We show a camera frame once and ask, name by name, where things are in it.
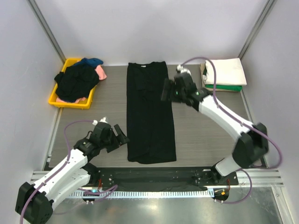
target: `black garment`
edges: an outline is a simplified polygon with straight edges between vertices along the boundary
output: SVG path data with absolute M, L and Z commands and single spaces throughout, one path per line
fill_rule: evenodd
M 88 64 L 67 67 L 54 78 L 58 84 L 56 94 L 64 101 L 76 101 L 89 95 L 90 90 L 99 83 L 97 72 Z
M 161 101 L 165 62 L 129 63 L 127 73 L 128 160 L 143 164 L 176 161 L 171 102 Z

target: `pile of clothes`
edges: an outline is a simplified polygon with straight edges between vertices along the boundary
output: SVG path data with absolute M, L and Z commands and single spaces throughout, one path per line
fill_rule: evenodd
M 67 67 L 54 80 L 57 82 L 56 102 L 75 103 L 86 100 L 90 90 L 107 78 L 101 65 L 103 61 L 97 58 L 83 58 L 81 61 Z
M 227 60 L 211 60 L 216 68 L 216 90 L 217 91 L 241 91 L 242 86 L 247 85 L 244 70 L 239 58 Z M 202 86 L 213 90 L 214 70 L 206 61 L 200 64 Z

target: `yellow basket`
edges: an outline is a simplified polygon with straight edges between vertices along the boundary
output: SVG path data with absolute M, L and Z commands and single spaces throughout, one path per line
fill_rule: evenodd
M 64 66 L 62 68 L 62 72 L 65 72 L 65 69 L 67 67 L 72 66 L 74 63 L 81 61 L 81 58 L 69 58 L 65 61 Z M 51 96 L 48 100 L 48 103 L 51 105 L 54 105 L 56 107 L 69 107 L 69 108 L 78 108 L 78 109 L 89 109 L 90 105 L 92 104 L 93 101 L 93 95 L 94 95 L 94 90 L 95 87 L 93 87 L 92 90 L 90 90 L 89 96 L 86 100 L 84 101 L 79 101 L 77 104 L 75 103 L 61 103 L 61 102 L 56 102 L 57 99 L 57 95 L 55 93 L 56 89 L 57 89 L 58 85 L 57 83 L 54 86 L 54 89 L 51 93 Z

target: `wall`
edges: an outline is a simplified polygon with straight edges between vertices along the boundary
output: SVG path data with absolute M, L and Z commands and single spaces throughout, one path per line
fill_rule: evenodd
M 36 0 L 65 56 L 108 65 L 237 57 L 266 0 Z
M 25 0 L 0 2 L 1 223 L 16 223 L 18 189 L 43 165 L 57 109 L 47 99 L 62 63 Z
M 284 161 L 279 171 L 294 208 L 299 207 L 298 96 L 299 96 L 299 2 L 280 0 L 242 60 L 248 86 L 244 93 L 256 121 L 281 147 Z M 270 147 L 268 161 L 277 153 Z

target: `black pants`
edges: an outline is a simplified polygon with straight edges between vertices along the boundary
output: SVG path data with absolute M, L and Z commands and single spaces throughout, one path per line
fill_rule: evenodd
M 165 62 L 128 65 L 129 161 L 151 164 L 177 160 L 171 102 L 161 101 L 165 78 Z

